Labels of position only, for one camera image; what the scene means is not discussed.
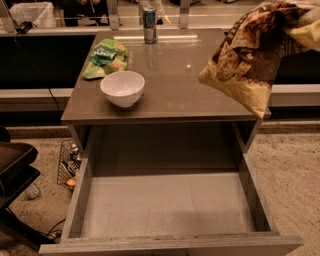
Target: chip bag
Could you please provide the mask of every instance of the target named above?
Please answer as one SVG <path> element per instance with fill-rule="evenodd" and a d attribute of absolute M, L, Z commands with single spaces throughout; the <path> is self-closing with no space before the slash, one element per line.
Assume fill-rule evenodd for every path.
<path fill-rule="evenodd" d="M 91 52 L 90 62 L 82 73 L 85 79 L 102 78 L 127 69 L 126 47 L 118 40 L 103 39 Z"/>
<path fill-rule="evenodd" d="M 263 119 L 281 58 L 319 47 L 317 40 L 308 45 L 288 32 L 290 26 L 299 27 L 298 20 L 309 11 L 290 2 L 263 2 L 234 24 L 199 81 Z"/>

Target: gray tabletop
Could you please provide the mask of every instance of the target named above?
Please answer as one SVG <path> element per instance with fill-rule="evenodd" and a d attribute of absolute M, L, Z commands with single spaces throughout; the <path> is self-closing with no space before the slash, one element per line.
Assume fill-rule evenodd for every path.
<path fill-rule="evenodd" d="M 145 78 L 141 99 L 132 107 L 112 105 L 100 89 L 101 79 L 81 74 L 62 117 L 64 124 L 255 120 L 253 114 L 221 92 L 198 81 L 198 75 L 224 39 L 220 29 L 158 29 L 158 40 L 145 44 L 143 30 L 98 32 L 128 49 L 127 70 Z M 85 70 L 90 53 L 83 65 Z"/>

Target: bowl rim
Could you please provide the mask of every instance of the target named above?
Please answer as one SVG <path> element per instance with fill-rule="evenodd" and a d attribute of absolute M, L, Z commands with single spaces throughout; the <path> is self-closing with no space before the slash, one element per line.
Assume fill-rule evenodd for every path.
<path fill-rule="evenodd" d="M 134 93 L 132 93 L 132 94 L 116 95 L 116 94 L 110 94 L 110 93 L 106 92 L 106 91 L 103 89 L 103 82 L 102 82 L 102 81 L 108 80 L 108 78 L 110 78 L 110 76 L 115 76 L 115 75 L 118 75 L 119 73 L 133 73 L 133 74 L 135 74 L 135 75 L 138 75 L 138 77 L 140 77 L 143 82 L 141 83 L 141 85 L 140 85 L 139 87 L 136 88 L 136 91 L 135 91 Z M 138 72 L 135 72 L 135 71 L 132 71 L 132 70 L 121 70 L 121 71 L 112 72 L 111 74 L 105 76 L 105 77 L 100 81 L 100 89 L 101 89 L 101 91 L 102 91 L 105 95 L 107 95 L 107 96 L 117 97 L 117 98 L 128 97 L 128 96 L 130 96 L 130 95 L 134 95 L 134 94 L 136 94 L 137 92 L 139 92 L 141 89 L 143 89 L 144 85 L 145 85 L 145 79 L 144 79 L 144 77 L 143 77 L 141 74 L 139 74 Z"/>

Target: beige carpet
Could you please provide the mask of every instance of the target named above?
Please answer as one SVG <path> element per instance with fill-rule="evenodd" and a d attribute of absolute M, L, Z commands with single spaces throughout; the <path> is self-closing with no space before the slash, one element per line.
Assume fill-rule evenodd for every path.
<path fill-rule="evenodd" d="M 10 209 L 23 222 L 47 233 L 66 217 L 72 196 L 57 185 L 60 145 L 68 133 L 55 129 L 40 133 L 12 129 L 11 133 L 14 141 L 33 144 L 39 150 L 34 166 L 41 171 L 35 182 L 41 196 L 27 200 L 23 193 Z M 320 255 L 320 122 L 266 123 L 249 155 L 280 233 L 299 235 L 304 241 L 288 255 Z M 0 228 L 0 249 L 14 256 L 37 255 L 37 247 L 5 226 Z"/>

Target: drawer front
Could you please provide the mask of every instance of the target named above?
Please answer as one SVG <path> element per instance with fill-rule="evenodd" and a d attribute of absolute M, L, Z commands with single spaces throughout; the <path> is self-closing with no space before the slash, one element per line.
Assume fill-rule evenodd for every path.
<path fill-rule="evenodd" d="M 276 233 L 104 240 L 70 239 L 70 243 L 42 245 L 39 254 L 43 256 L 282 256 L 302 244 L 299 237 L 279 236 Z"/>

